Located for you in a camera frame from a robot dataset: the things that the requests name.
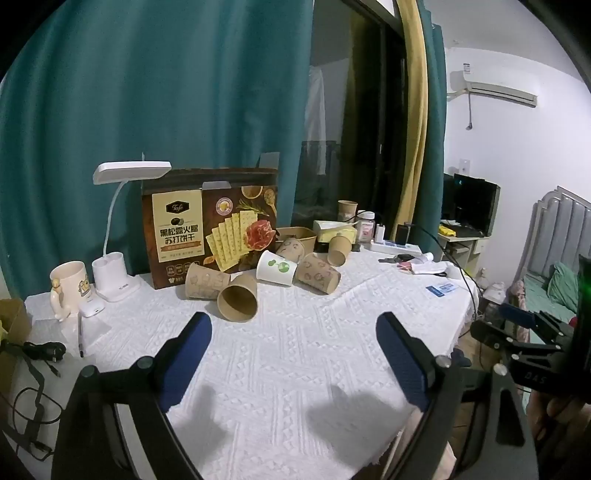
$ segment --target silver headboard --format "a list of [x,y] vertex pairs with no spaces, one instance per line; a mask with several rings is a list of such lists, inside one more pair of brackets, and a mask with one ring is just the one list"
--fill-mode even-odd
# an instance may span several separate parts
[[591,254],[591,203],[556,187],[534,208],[530,241],[520,277],[530,273],[543,279],[556,262],[579,270],[579,254]]

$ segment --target pen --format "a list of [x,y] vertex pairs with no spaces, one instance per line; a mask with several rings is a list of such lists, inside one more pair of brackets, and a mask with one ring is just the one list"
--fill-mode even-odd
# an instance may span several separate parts
[[84,350],[82,348],[82,314],[78,312],[78,350],[80,357],[84,358]]

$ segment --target green print on cup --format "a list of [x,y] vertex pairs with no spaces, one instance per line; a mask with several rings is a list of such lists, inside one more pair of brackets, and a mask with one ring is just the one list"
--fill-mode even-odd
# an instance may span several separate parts
[[272,267],[275,264],[277,265],[277,268],[279,269],[279,271],[281,273],[287,273],[290,270],[289,264],[287,264],[285,262],[277,263],[276,260],[270,260],[267,265],[269,265],[270,267]]

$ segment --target cardboard box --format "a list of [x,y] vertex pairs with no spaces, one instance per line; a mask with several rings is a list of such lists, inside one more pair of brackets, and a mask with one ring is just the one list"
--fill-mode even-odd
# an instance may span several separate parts
[[274,251],[276,201],[274,168],[192,168],[144,180],[154,288],[184,284],[192,263],[226,273],[255,268],[263,251]]
[[[0,300],[0,321],[8,332],[7,340],[22,345],[31,333],[31,319],[21,299]],[[12,374],[17,358],[6,352],[0,353],[0,392],[10,394]]]
[[279,248],[286,238],[297,238],[304,245],[304,255],[311,254],[314,251],[316,234],[304,226],[280,227],[277,229],[277,237],[275,249]]

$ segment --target air conditioner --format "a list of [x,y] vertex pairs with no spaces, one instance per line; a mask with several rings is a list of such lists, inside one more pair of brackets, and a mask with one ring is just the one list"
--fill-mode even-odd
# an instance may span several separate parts
[[469,65],[468,69],[470,72],[464,71],[468,92],[506,98],[530,106],[538,104],[538,96],[534,93],[537,91],[537,80],[527,72],[503,67],[470,68]]

